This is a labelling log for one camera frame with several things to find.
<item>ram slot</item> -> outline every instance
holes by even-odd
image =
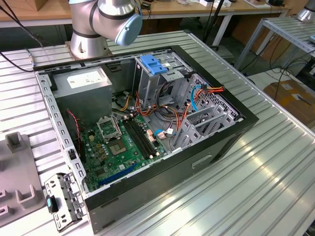
[[[147,160],[150,158],[151,155],[153,156],[155,153],[154,149],[152,148],[147,138],[143,135],[138,125],[132,120],[124,121],[123,124],[128,134],[131,136],[134,143],[139,148],[143,157]]]
[[[150,155],[155,156],[155,151],[153,147],[151,146],[151,143],[149,142],[147,137],[142,133],[142,130],[140,129],[138,124],[134,120],[132,120],[131,125],[132,125],[133,130],[136,132],[136,134],[140,134],[138,137],[141,139],[146,150],[150,153]]]

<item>yellow cable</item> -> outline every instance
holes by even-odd
[[[126,110],[126,109],[127,109],[127,107],[128,107],[128,103],[129,103],[129,96],[128,96],[128,98],[127,98],[127,101],[126,101],[125,106],[124,106],[123,108],[121,108],[121,109],[120,109],[120,111],[121,111],[121,112],[123,112],[124,110]]]

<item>red cable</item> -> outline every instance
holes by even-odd
[[[77,126],[77,134],[78,134],[78,141],[79,141],[79,153],[80,153],[81,141],[80,141],[80,131],[79,131],[78,121],[77,121],[77,118],[74,116],[74,114],[71,111],[67,110],[67,112],[73,117],[74,122],[75,122],[75,126]]]

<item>aluminum extrusion table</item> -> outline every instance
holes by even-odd
[[[270,32],[257,50],[257,55],[259,55],[265,48],[273,35],[278,34],[296,46],[296,50],[291,54],[291,56],[289,56],[284,63],[284,66],[288,65],[289,61],[298,49],[302,49],[306,53],[310,53],[310,56],[315,56],[315,44],[309,40],[310,36],[315,35],[315,20],[312,23],[302,23],[293,17],[266,18],[260,21],[256,30],[252,34],[250,40],[235,63],[236,69],[239,69],[242,65],[247,53],[252,48],[252,45],[259,36],[263,27],[270,29]]]
[[[116,53],[181,45],[258,117],[228,154],[98,235],[302,235],[315,219],[315,135],[192,34],[143,35]],[[32,49],[38,65],[72,60],[65,46]],[[5,53],[31,68],[25,50]],[[0,138],[28,134],[43,184],[66,166],[33,73],[0,58]],[[0,235],[58,235],[42,208],[0,229]],[[85,215],[61,235],[91,235]]]

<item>cardboard box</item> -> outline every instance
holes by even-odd
[[[12,8],[29,11],[39,11],[47,1],[48,0],[6,0],[8,5]],[[2,1],[0,1],[0,5],[6,8]]]
[[[273,99],[277,90],[277,84],[278,82],[272,83],[264,89],[264,92]],[[308,128],[315,126],[315,97],[296,81],[287,80],[280,82],[276,102]]]

